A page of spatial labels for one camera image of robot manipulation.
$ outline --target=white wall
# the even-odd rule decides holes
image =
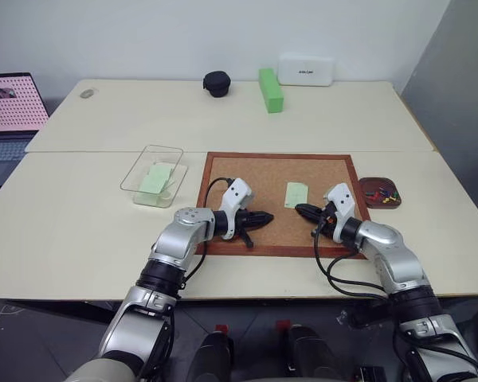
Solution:
[[[335,57],[339,80],[401,91],[449,0],[0,0],[0,72],[47,99],[84,77],[254,80],[287,51]]]

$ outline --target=pink screen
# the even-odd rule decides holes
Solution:
[[[30,76],[0,77],[0,131],[39,130],[47,120]]]

